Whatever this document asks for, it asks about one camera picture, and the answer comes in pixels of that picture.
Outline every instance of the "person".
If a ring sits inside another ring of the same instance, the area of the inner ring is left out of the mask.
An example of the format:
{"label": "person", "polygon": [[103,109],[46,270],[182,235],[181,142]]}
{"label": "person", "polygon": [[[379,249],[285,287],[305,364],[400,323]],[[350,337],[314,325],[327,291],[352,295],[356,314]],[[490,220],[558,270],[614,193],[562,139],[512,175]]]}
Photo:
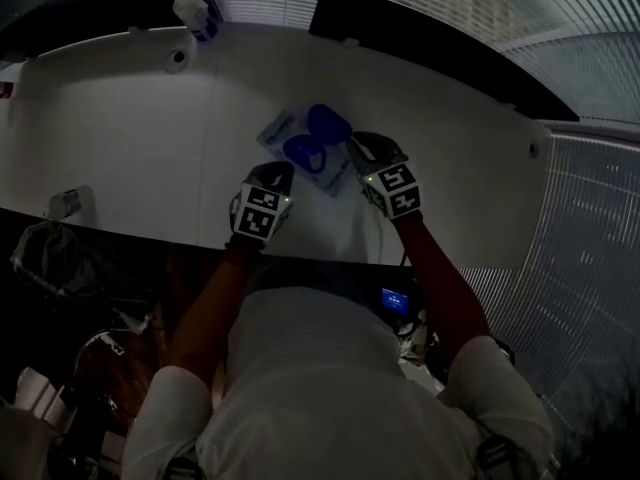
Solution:
{"label": "person", "polygon": [[264,244],[233,234],[151,383],[122,478],[498,478],[479,458],[496,436],[509,443],[509,474],[539,478],[553,447],[541,402],[420,212],[392,222],[450,364],[438,397],[404,377],[391,330],[330,288],[245,298]]}

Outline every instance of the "desk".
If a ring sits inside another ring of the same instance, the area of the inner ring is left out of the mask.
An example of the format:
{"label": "desk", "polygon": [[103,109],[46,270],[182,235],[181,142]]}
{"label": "desk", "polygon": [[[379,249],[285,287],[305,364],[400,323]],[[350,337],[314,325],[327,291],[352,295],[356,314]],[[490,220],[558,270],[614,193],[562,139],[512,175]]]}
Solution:
{"label": "desk", "polygon": [[[189,65],[167,74],[178,47]],[[423,183],[425,222],[456,266],[519,267],[537,224],[541,124],[421,66],[304,31],[224,24],[200,48],[183,29],[123,34],[0,79],[18,84],[0,101],[0,207],[10,210],[41,215],[51,195],[88,184],[97,212],[85,225],[221,248],[229,200],[271,160],[258,133],[285,107],[321,102],[400,143]],[[355,180],[330,198],[296,177],[292,196],[267,252],[399,263],[393,227]]]}

